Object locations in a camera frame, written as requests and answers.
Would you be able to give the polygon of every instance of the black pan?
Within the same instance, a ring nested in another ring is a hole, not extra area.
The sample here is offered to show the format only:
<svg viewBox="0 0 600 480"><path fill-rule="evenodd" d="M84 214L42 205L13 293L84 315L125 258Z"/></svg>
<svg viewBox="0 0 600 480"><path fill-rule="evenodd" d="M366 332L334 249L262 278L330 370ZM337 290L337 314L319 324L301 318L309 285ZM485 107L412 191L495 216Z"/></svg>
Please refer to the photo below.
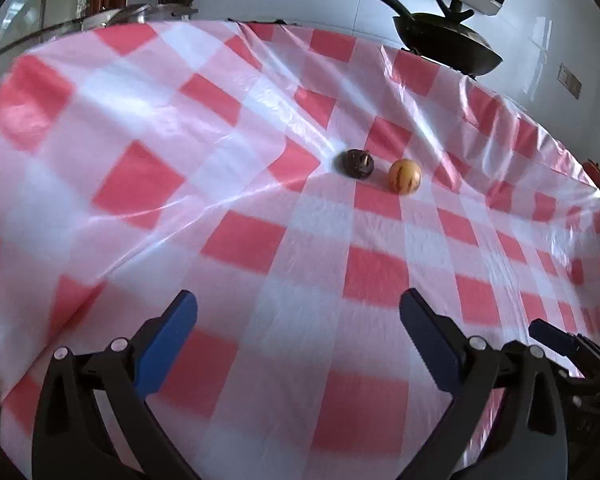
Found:
<svg viewBox="0 0 600 480"><path fill-rule="evenodd" d="M380 1L398 13L394 17L395 30L415 54L472 77L487 74L502 62L480 34L462 25L474 11L463 11L460 0L452 0L449 7L442 0L436 0L444 16L426 12L411 14L398 0Z"/></svg>

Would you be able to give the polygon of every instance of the metal screw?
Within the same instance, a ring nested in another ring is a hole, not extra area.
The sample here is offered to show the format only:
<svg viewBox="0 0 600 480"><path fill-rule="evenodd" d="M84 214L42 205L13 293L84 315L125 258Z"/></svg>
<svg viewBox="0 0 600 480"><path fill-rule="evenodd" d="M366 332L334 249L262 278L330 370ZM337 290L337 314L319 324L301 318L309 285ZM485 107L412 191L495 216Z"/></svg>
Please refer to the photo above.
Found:
<svg viewBox="0 0 600 480"><path fill-rule="evenodd" d="M469 346L474 350L485 350L487 348L487 342L479 335L472 335L469 338Z"/></svg>
<svg viewBox="0 0 600 480"><path fill-rule="evenodd" d="M54 358L58 359L58 361L60 359L64 359L68 355L69 355L69 351L66 346L61 346L60 348L57 348L56 351L54 352Z"/></svg>
<svg viewBox="0 0 600 480"><path fill-rule="evenodd" d="M544 350L542 350L538 345L531 345L529 347L529 351L536 359L542 359L544 357Z"/></svg>
<svg viewBox="0 0 600 480"><path fill-rule="evenodd" d="M123 337L119 337L118 339L114 339L111 343L111 349L114 352L122 352L129 345L129 341L127 341Z"/></svg>

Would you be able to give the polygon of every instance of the white tiled wall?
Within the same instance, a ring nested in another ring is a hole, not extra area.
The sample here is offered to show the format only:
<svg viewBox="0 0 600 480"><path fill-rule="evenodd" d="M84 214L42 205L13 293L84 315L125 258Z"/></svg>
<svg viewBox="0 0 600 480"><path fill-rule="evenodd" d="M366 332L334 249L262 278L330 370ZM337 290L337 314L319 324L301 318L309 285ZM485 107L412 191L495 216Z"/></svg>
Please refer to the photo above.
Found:
<svg viewBox="0 0 600 480"><path fill-rule="evenodd" d="M412 12L440 13L435 0L401 1ZM194 6L203 19L280 18L402 46L394 12L378 0L196 0ZM479 81L517 101L579 160L600 162L600 10L593 0L506 0L496 16L478 14L466 24L504 58ZM561 63L582 82L579 100L557 79Z"/></svg>

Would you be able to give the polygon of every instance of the wall outlet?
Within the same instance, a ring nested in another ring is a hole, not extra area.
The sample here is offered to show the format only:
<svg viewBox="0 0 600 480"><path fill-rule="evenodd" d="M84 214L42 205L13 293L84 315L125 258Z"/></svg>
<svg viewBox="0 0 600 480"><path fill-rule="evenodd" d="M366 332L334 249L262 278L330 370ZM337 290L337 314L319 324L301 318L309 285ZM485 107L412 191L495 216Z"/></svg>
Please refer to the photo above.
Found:
<svg viewBox="0 0 600 480"><path fill-rule="evenodd" d="M558 72L558 81L560 81L576 99L580 98L580 92L582 91L582 83L563 64L560 64L560 72Z"/></svg>

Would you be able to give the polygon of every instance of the red and white tablecloth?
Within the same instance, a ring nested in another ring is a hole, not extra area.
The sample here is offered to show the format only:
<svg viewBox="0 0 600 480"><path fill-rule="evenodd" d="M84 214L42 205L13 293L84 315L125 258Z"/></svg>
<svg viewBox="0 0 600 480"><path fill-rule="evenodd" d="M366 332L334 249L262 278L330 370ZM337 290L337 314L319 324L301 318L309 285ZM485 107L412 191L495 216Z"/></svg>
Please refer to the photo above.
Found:
<svg viewBox="0 0 600 480"><path fill-rule="evenodd" d="M333 169L349 148L369 181ZM404 156L413 196L386 190ZM102 350L186 288L198 325L149 404L203 478L392 479L449 402L398 319L408 286L494 346L536 317L600 340L599 190L453 70L159 23L44 44L0 87L0 441L29 475L52 351Z"/></svg>

